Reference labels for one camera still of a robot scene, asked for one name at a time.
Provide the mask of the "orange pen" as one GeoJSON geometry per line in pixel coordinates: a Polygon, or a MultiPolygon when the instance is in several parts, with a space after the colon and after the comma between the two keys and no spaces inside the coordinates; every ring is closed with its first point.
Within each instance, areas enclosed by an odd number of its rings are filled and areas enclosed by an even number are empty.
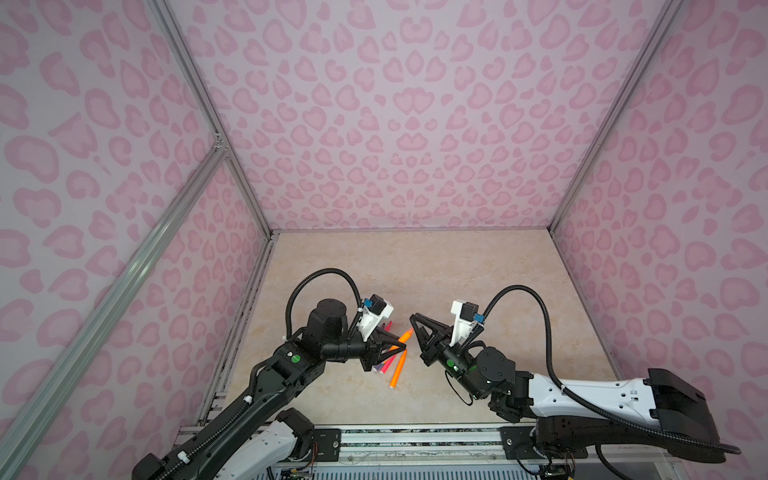
{"type": "Polygon", "coordinates": [[[392,376],[392,378],[390,380],[390,383],[389,383],[389,388],[390,389],[395,389],[397,387],[398,381],[399,381],[399,379],[401,377],[403,368],[404,368],[406,360],[407,360],[407,356],[408,356],[408,351],[407,350],[403,351],[400,354],[399,359],[398,359],[397,364],[396,364],[396,367],[395,367],[395,371],[394,371],[393,376],[392,376]]]}

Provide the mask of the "orange pen cap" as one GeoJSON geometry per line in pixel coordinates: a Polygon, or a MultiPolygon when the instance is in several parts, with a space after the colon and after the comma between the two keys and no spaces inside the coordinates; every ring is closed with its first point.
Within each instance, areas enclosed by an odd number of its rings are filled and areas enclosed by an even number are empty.
{"type": "Polygon", "coordinates": [[[408,331],[406,331],[403,335],[399,337],[398,341],[400,343],[407,342],[412,337],[413,333],[414,333],[414,330],[410,328],[408,331]]]}

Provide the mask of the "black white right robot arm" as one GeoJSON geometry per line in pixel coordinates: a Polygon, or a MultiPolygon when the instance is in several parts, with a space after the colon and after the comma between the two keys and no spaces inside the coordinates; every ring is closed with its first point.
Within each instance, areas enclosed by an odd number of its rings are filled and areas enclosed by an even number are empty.
{"type": "Polygon", "coordinates": [[[502,351],[477,341],[481,326],[455,339],[452,327],[420,313],[410,322],[426,365],[442,366],[471,400],[487,401],[505,421],[534,420],[530,437],[541,452],[648,445],[716,464],[730,451],[704,393],[669,370],[652,368],[630,380],[555,380],[520,370],[502,351]]]}

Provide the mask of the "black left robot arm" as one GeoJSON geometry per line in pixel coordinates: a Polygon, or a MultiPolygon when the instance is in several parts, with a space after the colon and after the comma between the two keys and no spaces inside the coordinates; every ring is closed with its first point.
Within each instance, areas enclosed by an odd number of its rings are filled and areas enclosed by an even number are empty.
{"type": "Polygon", "coordinates": [[[347,323],[347,309],[336,299],[323,299],[310,312],[307,325],[253,367],[244,391],[192,439],[160,458],[148,454],[133,467],[133,479],[213,479],[266,420],[276,414],[296,425],[297,439],[309,432],[308,421],[280,414],[328,363],[358,359],[364,371],[405,350],[405,344],[380,324],[393,313],[378,295],[356,309],[357,323],[347,323]]]}

